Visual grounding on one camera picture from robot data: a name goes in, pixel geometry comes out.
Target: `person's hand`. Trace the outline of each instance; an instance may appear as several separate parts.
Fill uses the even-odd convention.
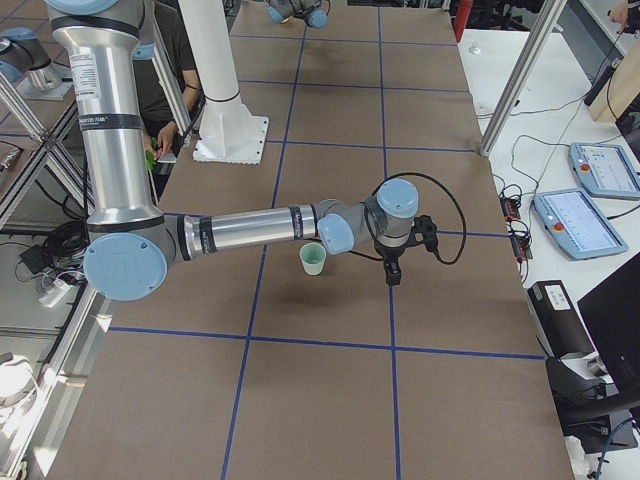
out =
[[[144,153],[146,155],[147,152],[153,153],[154,158],[156,157],[156,149],[153,148],[153,144],[151,142],[151,137],[145,131],[142,132],[142,145],[144,146]]]
[[[162,130],[158,132],[158,150],[156,150],[156,159],[164,157],[171,151],[173,145],[173,137],[178,133],[178,126],[173,120],[167,123]]]
[[[619,23],[620,29],[618,33],[622,33],[627,26],[627,20],[629,19],[629,2],[628,0],[620,0],[618,4],[611,9],[609,18],[612,22]]]

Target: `blue joint cap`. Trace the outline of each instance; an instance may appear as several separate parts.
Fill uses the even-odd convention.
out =
[[[98,238],[87,248],[83,266],[93,288],[107,298],[122,301],[149,295],[167,275],[162,251],[134,233],[110,233]]]
[[[113,7],[118,0],[44,0],[47,5],[71,15],[93,15]]]
[[[273,20],[273,23],[282,23],[284,22],[284,16],[272,6],[267,8],[267,12],[269,12],[269,17]]]
[[[8,40],[37,40],[36,33],[27,27],[14,27],[0,33],[0,37]]]
[[[316,8],[307,15],[309,26],[313,28],[323,28],[327,24],[327,14],[324,10]]]
[[[376,200],[387,215],[411,218],[418,213],[420,196],[413,183],[401,178],[393,178],[382,184]]]
[[[331,255],[348,252],[355,244],[351,227],[336,213],[330,213],[318,220],[318,233],[324,247]]]
[[[7,62],[0,61],[0,72],[2,72],[11,83],[17,82],[22,78],[22,72]]]
[[[134,60],[151,60],[156,53],[156,44],[149,43],[147,45],[140,45],[133,51],[131,58]]]

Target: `dark shirt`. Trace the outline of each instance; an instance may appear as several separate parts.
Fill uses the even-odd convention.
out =
[[[185,85],[182,70],[196,69],[187,32],[178,12],[173,8],[157,2],[155,7],[156,21],[167,48],[169,63],[177,77],[180,89],[183,90]],[[169,122],[173,118],[173,114],[164,95],[164,90],[160,86],[153,62],[151,60],[134,60],[133,71],[136,77],[138,105],[142,119]]]

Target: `red object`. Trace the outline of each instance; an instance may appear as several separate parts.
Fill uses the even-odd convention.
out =
[[[471,13],[471,7],[473,6],[473,0],[460,0],[458,5],[458,12],[456,13],[456,19],[453,22],[453,33],[456,36],[456,42],[460,43],[462,38],[462,32],[467,26],[469,20],[469,13]]]

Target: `cup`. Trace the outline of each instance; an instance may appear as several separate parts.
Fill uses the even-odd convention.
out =
[[[300,249],[302,268],[308,275],[319,275],[326,258],[327,251],[319,243],[307,243]]]

